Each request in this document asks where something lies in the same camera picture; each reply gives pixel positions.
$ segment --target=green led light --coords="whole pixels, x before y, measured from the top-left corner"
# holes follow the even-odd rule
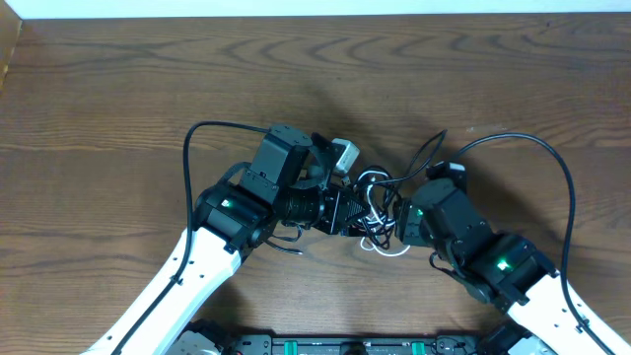
[[[511,268],[511,265],[509,265],[509,263],[506,262],[506,260],[500,260],[500,262],[497,263],[497,268],[504,271],[507,268]]]

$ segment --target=wall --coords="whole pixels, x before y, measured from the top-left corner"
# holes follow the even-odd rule
[[[628,12],[631,0],[8,0],[23,19]]]
[[[20,35],[22,21],[11,11],[4,0],[0,0],[0,90],[9,70],[9,60]]]

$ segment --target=white cable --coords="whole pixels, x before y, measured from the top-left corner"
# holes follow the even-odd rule
[[[395,253],[386,253],[386,252],[381,251],[379,248],[375,248],[375,251],[378,252],[379,254],[383,256],[390,256],[390,257],[402,256],[403,254],[407,253],[408,250],[410,250],[410,246],[407,246],[402,251],[395,252]]]
[[[371,247],[370,247],[370,248],[366,248],[366,247],[364,247],[364,242],[365,242],[365,241],[366,241],[366,237],[362,237],[362,242],[360,242],[360,243],[359,243],[359,248],[361,248],[361,249],[363,249],[363,250],[365,250],[365,251],[372,251],[372,250],[375,250],[375,246],[373,246],[372,244],[371,244]]]
[[[365,251],[376,251],[379,254],[383,255],[383,256],[388,256],[388,257],[395,257],[395,256],[402,256],[403,254],[407,253],[408,250],[410,250],[410,246],[405,247],[402,251],[398,251],[398,252],[394,252],[394,253],[387,253],[383,250],[381,250],[379,247],[376,247],[374,244],[371,243],[371,247],[370,248],[366,248],[366,246],[364,246],[364,242],[366,241],[366,237],[362,238],[362,241],[359,243],[359,247]]]
[[[367,174],[377,174],[377,175],[381,175],[381,176],[384,176],[386,178],[389,178],[388,174],[384,173],[384,172],[380,172],[380,171],[365,171],[361,175],[359,175],[359,178],[357,179],[357,181],[361,180]],[[382,219],[379,217],[379,213],[377,213],[377,210],[375,209],[375,206],[373,206],[373,201],[371,199],[371,189],[373,189],[373,186],[370,184],[366,188],[366,199],[368,200],[368,204],[371,206],[371,212],[373,212],[373,216],[375,216],[375,218],[377,218],[377,222],[379,224],[383,225],[384,221],[382,221]]]
[[[357,179],[357,181],[361,180],[366,174],[377,174],[377,175],[381,175],[384,176],[386,178],[389,178],[389,176],[384,173],[384,172],[380,172],[380,171],[365,171],[363,172],[361,175],[359,175],[359,178]],[[368,204],[371,206],[371,212],[373,213],[373,216],[375,216],[376,220],[374,221],[369,221],[367,217],[365,217],[367,224],[381,224],[385,227],[391,227],[393,226],[396,221],[389,220],[389,221],[385,221],[384,219],[386,218],[386,216],[380,216],[379,213],[377,213],[377,210],[375,209],[375,206],[373,206],[373,200],[371,198],[371,189],[373,188],[373,186],[370,184],[368,185],[368,187],[366,188],[366,199],[368,200]],[[366,242],[366,237],[362,237],[361,242],[359,243],[359,247],[365,251],[376,251],[378,252],[380,255],[383,256],[388,256],[388,257],[396,257],[396,256],[401,256],[403,254],[405,254],[408,250],[410,250],[410,246],[405,247],[403,250],[395,252],[395,253],[387,253],[383,250],[381,250],[379,247],[375,246],[374,244],[370,243],[370,247],[367,248],[364,243]]]

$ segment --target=wooden table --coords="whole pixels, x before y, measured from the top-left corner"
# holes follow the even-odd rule
[[[181,143],[202,119],[343,137],[402,174],[522,131],[575,179],[570,280],[631,341],[631,15],[27,21],[0,99],[0,352],[76,353],[129,307],[185,225]],[[260,141],[202,129],[194,194]],[[470,196],[558,262],[567,187],[528,142],[476,148]],[[410,193],[422,181],[405,186]],[[500,316],[430,268],[311,233],[259,248],[199,312],[289,334],[487,330]]]

